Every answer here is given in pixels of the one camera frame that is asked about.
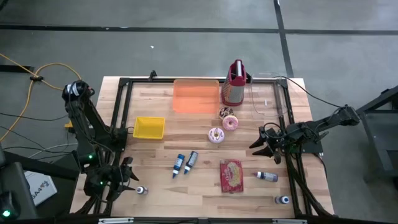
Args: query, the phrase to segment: blue bottle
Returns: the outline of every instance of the blue bottle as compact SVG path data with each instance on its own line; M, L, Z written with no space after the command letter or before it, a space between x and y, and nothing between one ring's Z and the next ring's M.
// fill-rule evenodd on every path
M184 170L184 174L187 174L188 171L191 170L192 166L195 164L195 162L198 159L198 153L195 151L191 152L191 156L189 157L189 160L187 161L187 163L185 164L185 170Z
M179 154L177 156L177 160L175 161L174 167L173 167L173 178L180 172L182 162L184 161L185 156Z

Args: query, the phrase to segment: yellow cable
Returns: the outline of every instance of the yellow cable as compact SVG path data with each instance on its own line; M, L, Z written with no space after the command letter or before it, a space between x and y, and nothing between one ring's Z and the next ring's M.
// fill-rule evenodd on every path
M39 76L39 72L40 72L42 69L44 69L44 68L46 68L46 67L48 67L48 66L51 66L51 65L61 65L61 66L64 66L64 67L68 68L69 70L71 70L71 71L78 77L78 79L81 80L81 76L79 75L79 73L77 73L73 68L71 68L69 65L65 65L64 63L50 63L50 64L46 64L46 65L41 66L39 69L37 69L37 71L36 71L35 73L33 73L33 72L29 71L28 69L26 69L25 67L23 67L22 65L18 64L17 62L11 60L9 57L3 55L2 53L0 53L0 56L4 57L5 59L9 60L10 62L16 64L16 65L19 66L19 67L21 67L21 68L24 69L25 71L27 71L27 72L29 72L30 74L32 74L34 77L38 77L38 76ZM46 81L44 81L44 80L42 80L42 82L45 83L45 84L46 84L47 86L49 86L50 88L53 88L53 89L55 89L55 90L60 90L60 91L63 90L63 88L55 87L55 86L49 84L48 82L46 82ZM19 116L24 115L24 113L25 113L25 111L26 111L26 108L27 108L27 106L29 105L30 94L32 93L33 84L34 84L34 81L31 81L31 82L30 82L30 85L29 85L28 93L27 93L27 99L26 99L25 107L24 107L24 109L22 110L22 112L21 112L21 114L20 114ZM9 128L9 130L12 130L12 129L14 128L14 126L18 123L19 120L20 120L20 117L18 117L18 118L14 121L14 123L11 125L11 127ZM9 134L9 132L10 132L10 131L7 131L7 132L1 137L0 142L4 140L4 138Z
M32 92L32 87L33 87L34 82L30 81L30 85L29 85L29 89L27 91L27 99L26 99L26 103L25 103L25 107L22 110L21 114L19 115L19 117L14 121L14 124L11 125L11 127L8 130L12 130L14 128L14 126L18 123L18 121L20 120L21 116L24 115L27 106L29 105L29 101L30 101L30 93ZM8 133L10 133L10 131L7 131L0 139L0 142L2 142L2 140L8 135Z

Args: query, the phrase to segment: black floor stripe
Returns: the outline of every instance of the black floor stripe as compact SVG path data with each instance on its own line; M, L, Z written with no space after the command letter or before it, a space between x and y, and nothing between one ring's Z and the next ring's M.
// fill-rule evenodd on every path
M285 29L286 34L308 35L398 35L398 30L311 30Z
M95 26L30 26L0 24L0 30L87 31L87 32L216 32L248 34L308 34L308 35L398 35L398 30L315 30L261 28L179 28L179 27L95 27Z
M245 28L171 28L171 27L92 27L92 26L25 26L0 25L2 30L43 30L43 31L86 31L86 32L208 32L208 33L247 33L277 34L278 29Z
M280 30L279 37L280 37L280 44L282 46L282 55L284 56L284 61L285 61L286 75L289 78L293 78L294 74L293 74L292 62L290 61L289 48L287 47L286 35L285 32L283 32L285 27L278 0L274 0L274 6L276 13L276 21L278 23L278 28Z

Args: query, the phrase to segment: orange plastic container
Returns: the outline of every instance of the orange plastic container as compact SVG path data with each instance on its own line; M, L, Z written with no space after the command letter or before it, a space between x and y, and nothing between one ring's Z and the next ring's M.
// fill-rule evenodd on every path
M177 113L217 113L218 80L174 80L173 110Z

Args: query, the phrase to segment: gray floor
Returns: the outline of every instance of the gray floor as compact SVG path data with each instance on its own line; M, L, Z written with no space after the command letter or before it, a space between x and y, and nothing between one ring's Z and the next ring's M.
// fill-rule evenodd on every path
M388 0L280 0L288 29L398 29L398 2ZM76 26L277 28L272 0L10 0L0 22ZM398 36L288 35L295 77L305 79L314 95L336 104L359 107L386 88L398 84ZM172 32L53 32L0 30L0 52L19 63L39 67L63 62L99 90L105 75L224 76L235 58L251 73L285 75L278 34ZM0 58L0 63L9 62ZM75 77L67 69L49 68L43 76L64 86ZM1 112L23 109L27 75L0 75ZM310 98L314 119L330 115L332 107ZM26 116L65 115L60 92L36 84ZM0 116L8 127L13 118ZM23 119L15 131L45 147L65 144L67 119L37 122ZM76 142L72 135L69 142ZM3 147L32 146L14 134ZM391 181L365 184L362 176L378 166L362 125L337 127L323 140L328 183L336 214L398 222L398 192ZM15 149L31 156L35 151ZM38 154L34 158L51 156Z

